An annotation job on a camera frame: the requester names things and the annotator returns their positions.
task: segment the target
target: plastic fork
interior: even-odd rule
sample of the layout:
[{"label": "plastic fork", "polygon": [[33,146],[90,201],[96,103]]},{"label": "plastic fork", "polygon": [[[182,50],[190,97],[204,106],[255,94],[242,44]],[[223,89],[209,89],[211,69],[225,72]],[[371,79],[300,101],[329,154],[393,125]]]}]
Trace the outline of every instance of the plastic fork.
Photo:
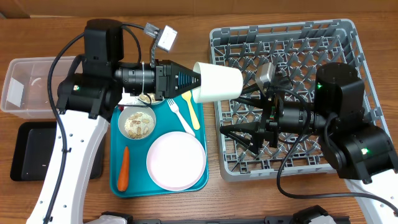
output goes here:
[{"label": "plastic fork", "polygon": [[185,132],[195,137],[195,133],[193,132],[192,128],[189,126],[187,121],[184,119],[184,117],[181,115],[180,108],[178,108],[178,105],[174,102],[174,100],[167,99],[167,103],[169,104],[169,107],[172,110],[172,112],[175,113],[179,118],[182,126],[184,127]]}]

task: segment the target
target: sticker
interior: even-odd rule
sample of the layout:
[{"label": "sticker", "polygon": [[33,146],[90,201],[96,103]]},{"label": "sticker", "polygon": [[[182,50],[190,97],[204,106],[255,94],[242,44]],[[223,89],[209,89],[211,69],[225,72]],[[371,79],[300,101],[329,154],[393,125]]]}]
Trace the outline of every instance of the sticker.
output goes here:
[{"label": "sticker", "polygon": [[11,78],[10,85],[8,87],[7,101],[17,107],[21,107],[23,93],[24,85],[14,78]]}]

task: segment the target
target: dish rack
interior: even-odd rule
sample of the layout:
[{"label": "dish rack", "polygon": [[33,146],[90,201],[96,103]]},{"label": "dish rack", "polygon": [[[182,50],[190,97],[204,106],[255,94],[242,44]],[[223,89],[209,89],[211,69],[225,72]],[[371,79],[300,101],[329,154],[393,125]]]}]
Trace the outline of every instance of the dish rack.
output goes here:
[{"label": "dish rack", "polygon": [[[284,75],[292,79],[293,91],[300,93],[308,102],[314,100],[318,67],[329,62],[350,64],[356,67],[358,76],[365,82],[365,115],[389,135],[358,33],[350,20],[217,28],[210,32],[210,49],[211,63],[242,71],[244,87],[255,83],[258,66],[268,62],[277,65]],[[298,101],[293,96],[286,96],[285,100]],[[220,171],[224,180],[276,178],[291,145],[279,143],[275,149],[264,141],[257,156],[219,131],[221,125],[259,121],[261,110],[227,100],[215,102],[215,112]],[[297,135],[282,133],[280,137],[292,140]],[[282,175],[335,172],[323,157],[317,141],[317,136],[311,136],[299,144],[297,153],[288,160]]]}]

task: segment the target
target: green light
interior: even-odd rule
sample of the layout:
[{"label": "green light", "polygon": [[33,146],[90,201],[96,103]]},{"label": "green light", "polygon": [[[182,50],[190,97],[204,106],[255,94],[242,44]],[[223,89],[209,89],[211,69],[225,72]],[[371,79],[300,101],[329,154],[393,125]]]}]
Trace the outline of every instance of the green light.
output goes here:
[{"label": "green light", "polygon": [[369,150],[367,148],[363,148],[361,149],[361,152],[363,155],[366,155],[369,152]]}]

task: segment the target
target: food in bowl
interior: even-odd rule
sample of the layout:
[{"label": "food in bowl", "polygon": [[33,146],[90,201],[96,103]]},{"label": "food in bowl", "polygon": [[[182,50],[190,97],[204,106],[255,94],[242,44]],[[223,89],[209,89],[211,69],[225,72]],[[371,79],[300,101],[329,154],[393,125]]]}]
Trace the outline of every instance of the food in bowl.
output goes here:
[{"label": "food in bowl", "polygon": [[151,115],[144,112],[134,113],[124,124],[124,129],[132,139],[145,138],[153,131],[154,127],[154,119]]}]

